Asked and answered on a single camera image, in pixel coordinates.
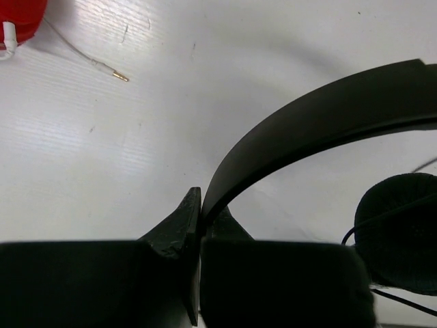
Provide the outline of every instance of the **scratch mark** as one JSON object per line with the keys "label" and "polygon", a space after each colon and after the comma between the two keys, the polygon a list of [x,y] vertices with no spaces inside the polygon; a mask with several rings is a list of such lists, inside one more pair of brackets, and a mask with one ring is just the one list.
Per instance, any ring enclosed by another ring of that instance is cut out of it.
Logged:
{"label": "scratch mark", "polygon": [[193,49],[191,50],[191,60],[194,60],[194,50],[196,50],[196,42],[193,44]]}
{"label": "scratch mark", "polygon": [[124,40],[126,39],[126,34],[128,33],[128,29],[129,29],[129,24],[126,24],[126,28],[124,29],[124,34],[123,34],[123,40],[121,43],[123,43]]}

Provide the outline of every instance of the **white plug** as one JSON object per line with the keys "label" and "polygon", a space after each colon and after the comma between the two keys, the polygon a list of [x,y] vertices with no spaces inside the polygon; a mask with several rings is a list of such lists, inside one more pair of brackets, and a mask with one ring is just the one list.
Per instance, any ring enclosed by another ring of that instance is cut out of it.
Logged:
{"label": "white plug", "polygon": [[11,22],[3,22],[3,34],[5,35],[3,43],[6,47],[6,51],[3,56],[0,57],[0,60],[7,60],[15,55],[15,50],[18,47],[15,24]]}

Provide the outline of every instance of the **white surface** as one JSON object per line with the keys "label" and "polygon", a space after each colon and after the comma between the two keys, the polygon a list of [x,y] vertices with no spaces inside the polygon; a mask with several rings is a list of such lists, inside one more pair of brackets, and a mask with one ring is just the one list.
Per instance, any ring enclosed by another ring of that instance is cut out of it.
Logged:
{"label": "white surface", "polygon": [[[231,147],[296,97],[383,64],[437,63],[436,13],[432,0],[52,0],[51,22],[131,80],[96,72],[44,26],[1,63],[0,240],[141,236],[189,187],[205,192]],[[434,157],[435,137],[323,152],[231,211],[255,238],[340,242],[362,194]],[[378,314],[437,326],[384,299]]]}

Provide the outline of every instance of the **gold-plated connector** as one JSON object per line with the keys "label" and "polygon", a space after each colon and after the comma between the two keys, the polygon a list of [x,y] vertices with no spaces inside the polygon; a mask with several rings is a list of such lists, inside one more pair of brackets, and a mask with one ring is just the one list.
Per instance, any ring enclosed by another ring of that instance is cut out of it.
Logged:
{"label": "gold-plated connector", "polygon": [[122,73],[117,72],[116,70],[114,70],[114,73],[112,74],[113,77],[117,77],[120,80],[123,80],[125,82],[129,82],[129,78],[125,77]]}

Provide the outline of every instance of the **black ear pad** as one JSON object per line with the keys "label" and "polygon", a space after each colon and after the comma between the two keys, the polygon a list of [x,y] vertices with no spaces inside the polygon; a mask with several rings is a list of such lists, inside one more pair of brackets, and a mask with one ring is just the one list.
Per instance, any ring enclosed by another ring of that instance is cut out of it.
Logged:
{"label": "black ear pad", "polygon": [[437,295],[437,177],[401,174],[366,192],[355,214],[356,250],[372,280]]}

